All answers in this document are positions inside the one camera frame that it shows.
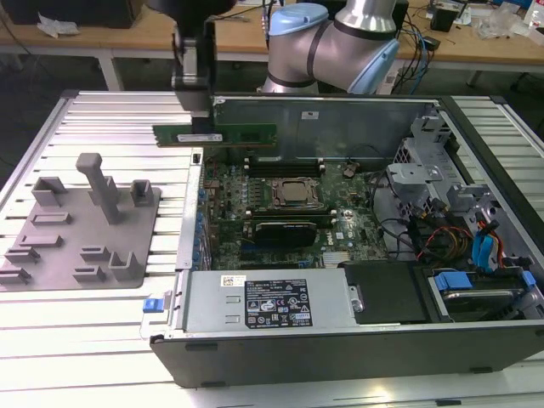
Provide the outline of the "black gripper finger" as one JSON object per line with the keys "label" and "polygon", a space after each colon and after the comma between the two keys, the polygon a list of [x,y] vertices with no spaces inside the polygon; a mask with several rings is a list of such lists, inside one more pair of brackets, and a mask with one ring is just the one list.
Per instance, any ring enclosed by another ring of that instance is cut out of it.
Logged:
{"label": "black gripper finger", "polygon": [[213,131],[213,102],[208,91],[181,90],[177,98],[182,108],[190,113],[192,133]]}

